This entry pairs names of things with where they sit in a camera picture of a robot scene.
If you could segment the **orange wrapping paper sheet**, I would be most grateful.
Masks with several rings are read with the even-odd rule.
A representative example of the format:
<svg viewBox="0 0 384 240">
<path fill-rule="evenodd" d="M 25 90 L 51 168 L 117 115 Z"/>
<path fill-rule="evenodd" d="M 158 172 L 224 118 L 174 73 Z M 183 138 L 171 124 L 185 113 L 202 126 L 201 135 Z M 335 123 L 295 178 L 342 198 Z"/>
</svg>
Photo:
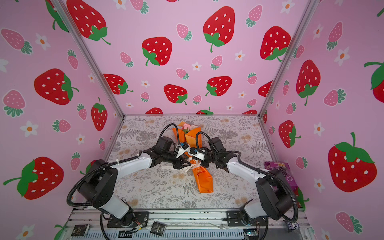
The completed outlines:
<svg viewBox="0 0 384 240">
<path fill-rule="evenodd" d="M 182 130 L 183 124 L 185 124 L 185 122 L 181 122 L 178 125 L 178 130 L 173 129 L 174 135 L 177 137 L 177 134 L 179 134 L 180 142 L 181 143 L 187 142 L 191 148 L 197 148 L 197 146 L 199 146 L 199 149 L 202 148 L 203 144 L 202 144 L 201 135 L 198 136 L 198 142 L 196 142 L 196 136 L 197 136 L 197 133 L 202 130 L 201 127 L 198 127 L 190 131 L 189 133 L 185 134 Z M 213 177 L 206 168 L 201 166 L 201 161 L 200 161 L 200 167 L 193 169 L 192 171 L 195 176 L 195 180 L 196 180 L 199 192 L 201 194 L 213 193 L 214 192 Z"/>
</svg>

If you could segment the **white ribbon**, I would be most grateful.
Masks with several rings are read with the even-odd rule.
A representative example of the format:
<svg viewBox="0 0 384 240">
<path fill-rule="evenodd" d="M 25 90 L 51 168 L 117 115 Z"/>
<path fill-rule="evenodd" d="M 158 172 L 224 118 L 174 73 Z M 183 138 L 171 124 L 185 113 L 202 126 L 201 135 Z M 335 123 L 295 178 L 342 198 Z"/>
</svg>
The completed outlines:
<svg viewBox="0 0 384 240">
<path fill-rule="evenodd" d="M 188 158 L 188 161 L 189 161 L 190 165 L 183 168 L 183 171 L 185 173 L 187 173 L 189 170 L 193 170 L 193 169 L 200 167 L 200 161 L 199 160 L 195 160 L 193 158 Z"/>
</svg>

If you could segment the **pink fake rose stem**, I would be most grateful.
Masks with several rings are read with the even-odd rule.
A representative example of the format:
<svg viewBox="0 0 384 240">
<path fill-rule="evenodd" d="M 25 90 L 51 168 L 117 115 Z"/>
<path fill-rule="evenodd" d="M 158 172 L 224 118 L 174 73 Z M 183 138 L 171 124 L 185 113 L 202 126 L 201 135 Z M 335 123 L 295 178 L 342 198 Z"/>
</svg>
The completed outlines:
<svg viewBox="0 0 384 240">
<path fill-rule="evenodd" d="M 199 126 L 196 126 L 196 125 L 189 125 L 189 124 L 183 124 L 182 126 L 182 130 L 185 134 L 189 133 L 190 131 L 198 128 Z"/>
</svg>

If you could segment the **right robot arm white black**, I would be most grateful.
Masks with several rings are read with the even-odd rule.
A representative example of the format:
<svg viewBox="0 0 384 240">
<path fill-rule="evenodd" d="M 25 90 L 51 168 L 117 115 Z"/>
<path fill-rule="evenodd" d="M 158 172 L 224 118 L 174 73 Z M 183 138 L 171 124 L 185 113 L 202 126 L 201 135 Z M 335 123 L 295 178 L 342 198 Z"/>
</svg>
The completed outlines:
<svg viewBox="0 0 384 240">
<path fill-rule="evenodd" d="M 219 138 L 209 139 L 209 146 L 191 150 L 190 154 L 201 163 L 214 163 L 217 168 L 255 184 L 259 198 L 248 201 L 240 208 L 240 221 L 244 225 L 250 226 L 260 217 L 297 222 L 299 210 L 296 195 L 279 170 L 267 171 L 247 164 L 242 161 L 241 152 L 227 151 Z"/>
</svg>

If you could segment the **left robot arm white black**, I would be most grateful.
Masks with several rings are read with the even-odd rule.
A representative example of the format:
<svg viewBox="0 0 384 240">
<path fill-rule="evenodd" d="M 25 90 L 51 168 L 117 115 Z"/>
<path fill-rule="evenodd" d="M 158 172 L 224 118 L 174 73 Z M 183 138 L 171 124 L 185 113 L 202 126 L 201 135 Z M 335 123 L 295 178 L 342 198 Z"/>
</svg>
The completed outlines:
<svg viewBox="0 0 384 240">
<path fill-rule="evenodd" d="M 91 170 L 72 187 L 67 204 L 74 208 L 91 206 L 119 220 L 127 218 L 131 214 L 131 207 L 115 194 L 116 183 L 130 174 L 153 168 L 162 162 L 171 163 L 176 170 L 190 166 L 185 153 L 191 147 L 184 142 L 171 151 L 174 144 L 172 139 L 161 137 L 152 148 L 134 157 L 110 163 L 96 161 Z"/>
</svg>

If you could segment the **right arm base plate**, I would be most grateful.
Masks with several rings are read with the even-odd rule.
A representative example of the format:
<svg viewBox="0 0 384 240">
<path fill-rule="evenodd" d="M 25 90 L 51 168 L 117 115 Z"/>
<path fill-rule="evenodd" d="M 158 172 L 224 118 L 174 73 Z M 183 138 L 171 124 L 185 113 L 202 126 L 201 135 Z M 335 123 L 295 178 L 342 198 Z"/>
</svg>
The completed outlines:
<svg viewBox="0 0 384 240">
<path fill-rule="evenodd" d="M 226 217 L 223 219 L 229 227 L 265 227 L 268 225 L 267 217 L 257 217 L 251 219 L 245 212 L 240 210 L 226 211 Z"/>
</svg>

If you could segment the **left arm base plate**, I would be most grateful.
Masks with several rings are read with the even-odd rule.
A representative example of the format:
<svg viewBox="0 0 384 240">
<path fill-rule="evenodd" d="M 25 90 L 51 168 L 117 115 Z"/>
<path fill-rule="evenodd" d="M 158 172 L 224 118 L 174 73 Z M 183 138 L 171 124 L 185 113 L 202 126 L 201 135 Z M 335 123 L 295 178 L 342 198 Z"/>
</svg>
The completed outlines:
<svg viewBox="0 0 384 240">
<path fill-rule="evenodd" d="M 149 220 L 150 212 L 128 212 L 122 219 L 118 219 L 111 215 L 107 223 L 107 228 L 127 228 L 133 229 L 137 226 L 146 228 Z"/>
</svg>

